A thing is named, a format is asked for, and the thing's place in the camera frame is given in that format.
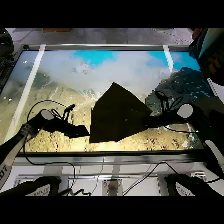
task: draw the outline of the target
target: white tape strip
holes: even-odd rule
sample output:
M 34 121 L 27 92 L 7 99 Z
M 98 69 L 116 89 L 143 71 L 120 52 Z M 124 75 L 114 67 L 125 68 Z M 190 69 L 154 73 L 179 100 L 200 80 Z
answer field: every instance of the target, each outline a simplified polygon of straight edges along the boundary
M 34 64 L 33 64 L 33 68 L 32 68 L 32 70 L 30 72 L 30 75 L 27 79 L 25 88 L 23 90 L 22 96 L 21 96 L 20 101 L 19 101 L 19 104 L 16 108 L 16 111 L 13 115 L 11 124 L 10 124 L 9 129 L 8 129 L 8 132 L 6 134 L 6 137 L 5 137 L 5 140 L 4 140 L 5 142 L 8 141 L 15 134 L 15 130 L 16 130 L 16 127 L 18 125 L 21 113 L 23 112 L 23 108 L 26 104 L 31 86 L 33 84 L 33 81 L 34 81 L 34 78 L 36 76 L 37 70 L 39 68 L 42 56 L 44 54 L 45 46 L 46 46 L 46 44 L 40 45 L 39 52 L 38 52 L 37 57 L 36 57 L 36 59 L 34 61 Z
M 166 60 L 167 60 L 170 72 L 172 72 L 173 71 L 173 59 L 171 57 L 168 45 L 163 45 L 163 50 L 164 50 L 164 53 L 166 56 Z

